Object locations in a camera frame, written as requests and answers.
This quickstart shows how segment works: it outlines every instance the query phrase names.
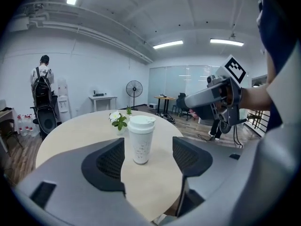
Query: green leaves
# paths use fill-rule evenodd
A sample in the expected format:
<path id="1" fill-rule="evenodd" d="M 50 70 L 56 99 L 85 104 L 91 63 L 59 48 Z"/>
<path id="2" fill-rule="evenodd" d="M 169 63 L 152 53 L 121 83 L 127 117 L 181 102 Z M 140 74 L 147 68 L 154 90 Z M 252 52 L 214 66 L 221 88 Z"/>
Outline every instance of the green leaves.
<path id="1" fill-rule="evenodd" d="M 123 126 L 127 127 L 127 123 L 124 122 L 127 118 L 125 116 L 122 116 L 121 113 L 119 113 L 119 114 L 120 114 L 120 117 L 112 123 L 112 126 L 118 127 L 118 130 L 121 130 Z"/>
<path id="2" fill-rule="evenodd" d="M 132 108 L 127 106 L 127 114 L 128 115 L 131 115 L 132 114 Z"/>

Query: small plant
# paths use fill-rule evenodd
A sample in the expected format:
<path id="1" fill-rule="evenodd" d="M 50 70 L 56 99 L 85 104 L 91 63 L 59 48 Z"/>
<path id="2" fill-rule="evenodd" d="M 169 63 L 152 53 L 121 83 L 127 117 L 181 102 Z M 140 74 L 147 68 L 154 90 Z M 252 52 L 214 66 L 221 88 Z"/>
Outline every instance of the small plant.
<path id="1" fill-rule="evenodd" d="M 110 114 L 110 121 L 112 126 L 118 127 L 118 130 L 121 130 L 122 127 L 127 127 L 127 124 L 124 122 L 127 118 L 122 116 L 118 111 Z"/>
<path id="2" fill-rule="evenodd" d="M 131 115 L 132 114 L 132 108 L 131 107 L 127 107 L 127 115 Z"/>

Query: human arm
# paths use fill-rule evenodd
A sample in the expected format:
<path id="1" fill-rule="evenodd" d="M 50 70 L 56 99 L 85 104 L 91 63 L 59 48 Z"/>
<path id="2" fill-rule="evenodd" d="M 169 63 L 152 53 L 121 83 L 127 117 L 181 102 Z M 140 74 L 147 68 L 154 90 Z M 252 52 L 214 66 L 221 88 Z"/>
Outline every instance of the human arm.
<path id="1" fill-rule="evenodd" d="M 269 111 L 272 103 L 267 93 L 267 87 L 276 77 L 276 71 L 271 56 L 266 51 L 266 61 L 268 67 L 267 82 L 256 88 L 242 88 L 242 99 L 239 104 L 240 108 L 250 110 Z"/>
<path id="2" fill-rule="evenodd" d="M 34 84 L 34 73 L 35 71 L 32 70 L 31 74 L 30 74 L 30 78 L 29 78 L 29 81 L 30 81 L 30 84 L 33 85 Z"/>
<path id="3" fill-rule="evenodd" d="M 54 80 L 55 80 L 55 76 L 52 72 L 52 70 L 50 69 L 49 72 L 48 72 L 48 80 L 49 80 L 49 83 L 50 84 L 53 84 L 54 83 Z"/>

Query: standing fan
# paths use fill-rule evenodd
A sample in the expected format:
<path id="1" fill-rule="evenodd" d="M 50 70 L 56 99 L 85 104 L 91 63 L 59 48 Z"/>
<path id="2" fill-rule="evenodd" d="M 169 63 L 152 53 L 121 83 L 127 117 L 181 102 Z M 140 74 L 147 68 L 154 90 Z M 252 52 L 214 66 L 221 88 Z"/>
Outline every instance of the standing fan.
<path id="1" fill-rule="evenodd" d="M 130 81 L 127 84 L 126 90 L 127 90 L 127 94 L 130 97 L 134 98 L 133 110 L 137 110 L 137 109 L 135 109 L 135 98 L 141 95 L 141 93 L 143 91 L 142 84 L 139 81 Z"/>

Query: cup lid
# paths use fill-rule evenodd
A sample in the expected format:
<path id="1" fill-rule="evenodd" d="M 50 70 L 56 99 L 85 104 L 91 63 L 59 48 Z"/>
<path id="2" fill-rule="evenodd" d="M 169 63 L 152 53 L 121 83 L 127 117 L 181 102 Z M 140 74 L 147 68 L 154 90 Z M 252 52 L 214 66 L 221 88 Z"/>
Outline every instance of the cup lid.
<path id="1" fill-rule="evenodd" d="M 134 130 L 149 130 L 154 128 L 156 118 L 146 115 L 135 115 L 130 117 L 129 129 Z"/>

